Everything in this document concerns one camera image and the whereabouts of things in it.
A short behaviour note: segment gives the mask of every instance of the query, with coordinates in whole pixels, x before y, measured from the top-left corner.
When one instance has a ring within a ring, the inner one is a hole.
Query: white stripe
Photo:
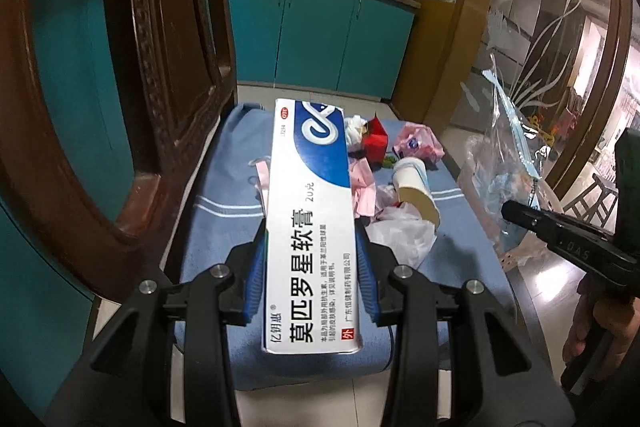
[[[444,198],[433,198],[433,201],[454,200],[455,198],[464,198],[464,194],[454,194],[453,196],[446,196]]]
[[[218,216],[218,217],[263,217],[263,213],[260,214],[220,214],[219,212],[216,212],[215,210],[211,210],[210,208],[207,208],[206,206],[202,206],[201,204],[194,204],[193,206],[197,206],[198,208],[201,208],[202,210],[206,210],[209,214],[213,214],[214,216]]]
[[[212,204],[213,206],[217,206],[218,208],[242,208],[244,210],[248,208],[262,208],[260,204],[222,204],[216,203],[215,201],[207,200],[204,196],[198,196],[202,201],[207,201],[207,203]]]
[[[458,190],[462,190],[462,188],[449,188],[448,190],[434,190],[431,194],[448,194],[449,192],[457,192]]]

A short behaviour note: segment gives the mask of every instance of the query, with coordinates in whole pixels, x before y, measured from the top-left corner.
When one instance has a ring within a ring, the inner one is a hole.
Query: blue cloth
[[[390,147],[404,123],[383,120]],[[252,160],[271,154],[273,113],[257,105],[240,104],[229,115],[210,148],[194,186],[193,221],[182,265],[181,282],[191,281],[215,263],[223,263],[235,245],[254,238],[262,219],[257,175]],[[380,169],[376,183],[388,184],[392,170]],[[455,180],[443,163],[428,172],[441,215],[437,240],[420,266],[433,282],[460,287],[479,279],[508,311],[513,295],[491,242]],[[353,355],[270,355],[261,350],[263,302],[245,328],[228,327],[228,346],[236,389],[246,391],[314,380],[354,378],[382,371],[392,354],[391,328],[378,328],[364,311],[360,297],[363,347]],[[184,324],[176,325],[178,347]],[[448,360],[447,331],[439,325],[441,367]]]

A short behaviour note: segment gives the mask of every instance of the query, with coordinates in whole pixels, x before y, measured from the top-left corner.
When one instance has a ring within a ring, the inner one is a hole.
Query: red paper
[[[385,159],[389,137],[378,117],[367,122],[367,134],[362,137],[362,146],[369,163],[382,163]]]

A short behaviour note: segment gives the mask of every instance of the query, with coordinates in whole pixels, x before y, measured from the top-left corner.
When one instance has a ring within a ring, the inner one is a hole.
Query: silver screw
[[[209,269],[209,273],[216,279],[224,279],[231,273],[231,270],[229,270],[229,267],[226,264],[214,264]]]
[[[156,281],[152,281],[151,279],[147,279],[141,282],[140,286],[138,286],[140,293],[143,293],[145,295],[151,295],[154,291],[156,291],[157,288],[158,284],[156,283]]]
[[[414,274],[414,269],[406,264],[399,264],[394,268],[394,274],[400,279],[409,279]]]
[[[471,279],[466,282],[466,289],[469,293],[473,293],[473,295],[479,295],[484,291],[484,284],[478,279]]]

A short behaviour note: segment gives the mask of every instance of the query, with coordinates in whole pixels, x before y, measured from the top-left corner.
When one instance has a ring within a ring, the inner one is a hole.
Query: teal cabinet door
[[[338,91],[391,98],[413,20],[394,4],[356,0]]]
[[[229,0],[238,80],[273,82],[283,7],[284,0]]]
[[[335,89],[354,0],[286,0],[276,82]]]

